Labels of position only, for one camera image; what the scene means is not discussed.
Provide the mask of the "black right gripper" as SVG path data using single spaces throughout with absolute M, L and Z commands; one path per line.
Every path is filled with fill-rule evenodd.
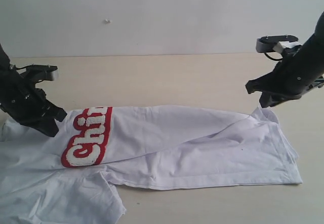
M 282 60 L 273 73 L 249 80 L 245 85 L 249 94 L 261 92 L 262 108 L 298 100 L 323 85 L 323 46 L 295 46 L 279 54 Z

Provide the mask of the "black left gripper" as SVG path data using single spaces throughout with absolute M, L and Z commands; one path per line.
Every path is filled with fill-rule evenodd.
M 59 132 L 56 120 L 62 122 L 67 112 L 46 100 L 37 83 L 23 78 L 13 66 L 1 67 L 1 109 L 15 121 L 48 137 Z

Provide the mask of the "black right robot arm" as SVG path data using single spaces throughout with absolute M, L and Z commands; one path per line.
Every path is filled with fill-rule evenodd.
M 249 94 L 261 92 L 262 108 L 298 100 L 323 87 L 323 16 L 304 44 L 293 35 L 263 36 L 256 41 L 256 51 L 266 57 L 269 53 L 281 55 L 273 71 L 246 83 Z

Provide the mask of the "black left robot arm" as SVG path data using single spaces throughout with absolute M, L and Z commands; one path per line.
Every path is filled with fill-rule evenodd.
M 19 68 L 1 49 L 1 110 L 19 124 L 54 137 L 59 132 L 56 121 L 62 122 L 67 113 L 48 101 L 36 84 L 57 77 L 57 66 L 33 64 Z

